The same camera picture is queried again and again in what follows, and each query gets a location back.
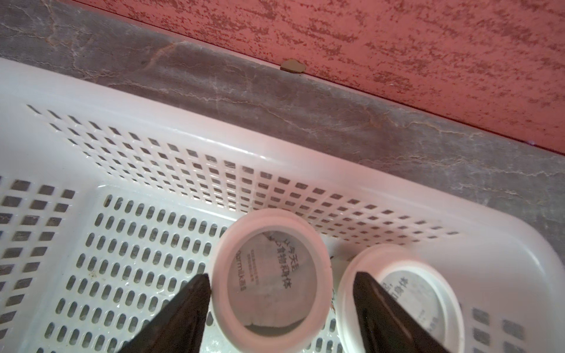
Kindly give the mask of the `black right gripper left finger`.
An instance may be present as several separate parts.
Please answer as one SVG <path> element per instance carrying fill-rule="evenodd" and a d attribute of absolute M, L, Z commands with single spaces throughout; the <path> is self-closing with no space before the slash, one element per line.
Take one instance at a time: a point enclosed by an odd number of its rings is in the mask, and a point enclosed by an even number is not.
<path fill-rule="evenodd" d="M 198 352 L 210 297 L 209 276 L 194 276 L 121 351 Z"/>

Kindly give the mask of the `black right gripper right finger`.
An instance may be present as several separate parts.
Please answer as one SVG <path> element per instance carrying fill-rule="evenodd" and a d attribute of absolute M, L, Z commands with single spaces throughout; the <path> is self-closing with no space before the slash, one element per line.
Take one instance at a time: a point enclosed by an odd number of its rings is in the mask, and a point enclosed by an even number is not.
<path fill-rule="evenodd" d="M 368 273 L 357 272 L 353 297 L 366 352 L 446 352 Z"/>

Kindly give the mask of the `white yogurt cup green label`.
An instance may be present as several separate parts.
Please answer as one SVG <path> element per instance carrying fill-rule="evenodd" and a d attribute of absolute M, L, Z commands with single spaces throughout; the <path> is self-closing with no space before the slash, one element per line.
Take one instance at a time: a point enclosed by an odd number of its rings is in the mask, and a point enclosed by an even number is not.
<path fill-rule="evenodd" d="M 333 275 L 321 236 L 281 209 L 238 219 L 213 252 L 216 322 L 241 352 L 299 352 L 323 328 Z"/>

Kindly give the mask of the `white perforated plastic basket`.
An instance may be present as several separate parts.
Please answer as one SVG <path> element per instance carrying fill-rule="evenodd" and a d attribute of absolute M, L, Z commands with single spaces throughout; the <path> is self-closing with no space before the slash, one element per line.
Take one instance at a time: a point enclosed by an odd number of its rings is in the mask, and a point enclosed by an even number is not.
<path fill-rule="evenodd" d="M 241 216 L 306 220 L 338 263 L 381 244 L 452 286 L 466 352 L 562 352 L 564 267 L 525 222 L 110 88 L 1 61 L 1 350 L 118 352 Z"/>

